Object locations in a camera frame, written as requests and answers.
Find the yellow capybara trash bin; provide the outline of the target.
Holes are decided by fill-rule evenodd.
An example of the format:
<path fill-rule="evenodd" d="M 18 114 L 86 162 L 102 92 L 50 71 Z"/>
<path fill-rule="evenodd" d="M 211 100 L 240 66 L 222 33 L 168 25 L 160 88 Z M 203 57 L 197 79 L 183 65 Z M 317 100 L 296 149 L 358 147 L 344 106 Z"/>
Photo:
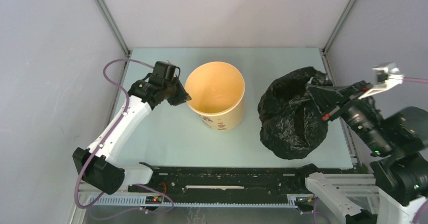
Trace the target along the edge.
<path fill-rule="evenodd" d="M 188 106 L 211 129 L 228 131 L 237 127 L 245 113 L 245 80 L 226 62 L 209 62 L 194 69 L 185 82 L 191 99 Z"/>

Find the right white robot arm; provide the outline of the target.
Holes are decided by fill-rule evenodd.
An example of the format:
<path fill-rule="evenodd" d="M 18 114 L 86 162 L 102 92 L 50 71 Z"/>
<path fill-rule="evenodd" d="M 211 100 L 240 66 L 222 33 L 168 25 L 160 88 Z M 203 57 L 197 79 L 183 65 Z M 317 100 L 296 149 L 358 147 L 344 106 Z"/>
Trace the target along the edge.
<path fill-rule="evenodd" d="M 342 223 L 418 223 L 427 210 L 427 160 L 420 154 L 427 148 L 427 112 L 409 106 L 383 119 L 373 101 L 375 94 L 399 84 L 389 79 L 306 87 L 323 121 L 341 118 L 379 157 L 370 164 L 380 195 L 378 214 L 350 201 L 315 165 L 297 170 L 294 188 L 313 193 Z"/>

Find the black trash bag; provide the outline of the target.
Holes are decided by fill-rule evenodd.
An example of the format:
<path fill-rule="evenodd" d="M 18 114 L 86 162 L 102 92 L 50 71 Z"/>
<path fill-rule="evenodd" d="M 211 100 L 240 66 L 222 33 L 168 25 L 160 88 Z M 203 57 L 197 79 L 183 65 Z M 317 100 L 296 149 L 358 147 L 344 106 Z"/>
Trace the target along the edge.
<path fill-rule="evenodd" d="M 281 159 L 304 159 L 327 136 L 328 123 L 322 120 L 307 85 L 332 83 L 314 67 L 300 68 L 275 79 L 258 103 L 260 141 Z"/>

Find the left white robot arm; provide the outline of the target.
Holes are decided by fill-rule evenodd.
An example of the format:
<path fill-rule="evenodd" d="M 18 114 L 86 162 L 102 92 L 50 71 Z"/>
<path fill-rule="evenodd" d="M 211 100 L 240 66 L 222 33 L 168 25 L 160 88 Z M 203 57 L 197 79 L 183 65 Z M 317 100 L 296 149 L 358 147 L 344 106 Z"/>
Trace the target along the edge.
<path fill-rule="evenodd" d="M 172 106 L 191 99 L 179 80 L 181 69 L 169 62 L 158 61 L 152 72 L 134 82 L 128 90 L 120 86 L 125 102 L 101 135 L 87 148 L 77 148 L 73 155 L 79 178 L 105 194 L 114 194 L 125 185 L 140 184 L 147 192 L 159 187 L 155 167 L 139 163 L 118 166 L 118 156 L 141 121 L 156 106 L 167 101 Z"/>

